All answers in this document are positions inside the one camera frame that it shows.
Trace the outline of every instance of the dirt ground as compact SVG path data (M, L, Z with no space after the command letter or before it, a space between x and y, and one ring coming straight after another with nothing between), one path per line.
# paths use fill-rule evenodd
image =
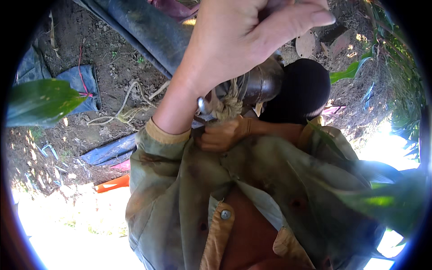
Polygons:
M330 72L335 72L345 70L352 62L360 59L365 49L370 47L372 31L369 20L364 16L361 1L331 0L329 5L337 18L336 25L312 29L316 34L316 46L309 58L321 63ZM15 190L29 192L32 197L41 194L48 196L58 191L68 203L74 204L76 198L82 195L79 186L90 183L98 185L127 173L108 167L81 165L77 160L79 156L135 132L118 120L92 126L87 126L86 122L117 113L126 90L134 79L139 78L143 88L153 93L167 78L147 61L142 60L142 56L116 31L74 2L59 0L53 6L52 14L60 59L51 48L51 19L48 15L35 33L37 46L43 52L51 74L56 76L78 65L80 42L85 39L81 64L96 65L102 109L98 113L91 111L68 116L67 122L60 121L53 128L8 129L9 175ZM322 52L319 40L337 25L344 25L349 29L351 43L337 56L328 58ZM288 42L280 48L285 65L300 58L294 45L294 42ZM369 108L365 110L364 101L361 99L372 82L375 82L374 97L370 100ZM326 124L341 129L354 149L361 151L368 136L373 134L376 126L389 115L386 101L390 96L384 61L379 56L370 59L365 62L356 78L343 79L332 85L329 103L346 105L346 108L337 115L326 117ZM143 101L139 95L130 97L127 102L127 106L131 108L141 104ZM154 109L151 109L137 114L131 123L139 129L153 112ZM34 146L37 144L42 147L46 141L56 150L58 161L52 155L44 157ZM55 165L65 169L67 173L56 169ZM27 177L36 180L34 186L29 184ZM63 187L55 183L57 180L63 181Z

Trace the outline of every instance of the round metal disc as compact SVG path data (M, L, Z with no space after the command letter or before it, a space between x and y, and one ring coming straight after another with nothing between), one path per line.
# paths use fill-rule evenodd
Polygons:
M315 36L312 30L295 39L295 49L301 58L308 58L315 49Z

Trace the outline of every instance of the pink string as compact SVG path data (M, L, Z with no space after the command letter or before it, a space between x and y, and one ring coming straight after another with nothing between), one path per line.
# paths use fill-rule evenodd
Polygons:
M80 94L80 95L86 95L86 96L92 97L93 94L92 94L92 93L89 93L89 92L87 91L86 84L84 83L84 80L83 80L83 75L81 74L81 70L79 69L79 65L81 64L81 55L83 54L83 49L82 49L82 47L83 47L83 41L81 40L81 44L79 45L78 72L79 72L79 76L81 77L81 82L83 82L84 90L85 90L86 92L85 92L85 93L79 93L79 94Z

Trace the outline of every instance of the hand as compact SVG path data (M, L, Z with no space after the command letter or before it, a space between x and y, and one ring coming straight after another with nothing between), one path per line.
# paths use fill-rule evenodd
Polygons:
M328 9L326 0L203 0L179 69L196 78L205 96L312 27L333 24Z
M195 138L195 143L209 152L225 152L250 134L251 118L238 116L236 119L221 123L219 126L206 127L205 133Z

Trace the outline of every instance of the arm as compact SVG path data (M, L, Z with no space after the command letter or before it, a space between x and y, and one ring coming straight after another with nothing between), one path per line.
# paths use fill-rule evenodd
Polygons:
M270 15L260 21L259 13ZM200 96L250 71L310 28L334 22L326 0L203 0L154 123L168 134L189 130Z
M254 118L238 116L217 127L206 127L197 145L205 151L224 152L249 135L278 136L297 145L303 125L290 123L268 123Z

